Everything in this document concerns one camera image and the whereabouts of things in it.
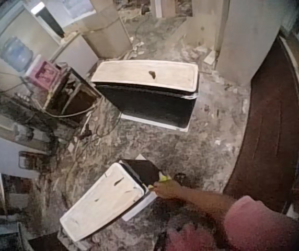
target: trash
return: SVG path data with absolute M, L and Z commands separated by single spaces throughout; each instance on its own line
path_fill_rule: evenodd
M 248 99 L 244 99 L 242 110 L 243 110 L 243 114 L 247 113 L 247 111 L 248 111 Z
M 207 54 L 207 52 L 208 52 L 208 49 L 206 47 L 203 47 L 203 46 L 198 46 L 198 47 L 195 48 L 195 50 L 203 52 L 205 54 Z
M 69 146 L 67 147 L 67 149 L 68 149 L 68 151 L 69 151 L 70 153 L 72 153 L 73 150 L 74 150 L 74 144 L 73 144 L 73 143 L 70 143 Z
M 206 58 L 204 59 L 204 63 L 212 65 L 215 60 L 216 60 L 216 52 L 215 51 L 211 51 L 209 53 L 209 55 L 207 55 Z

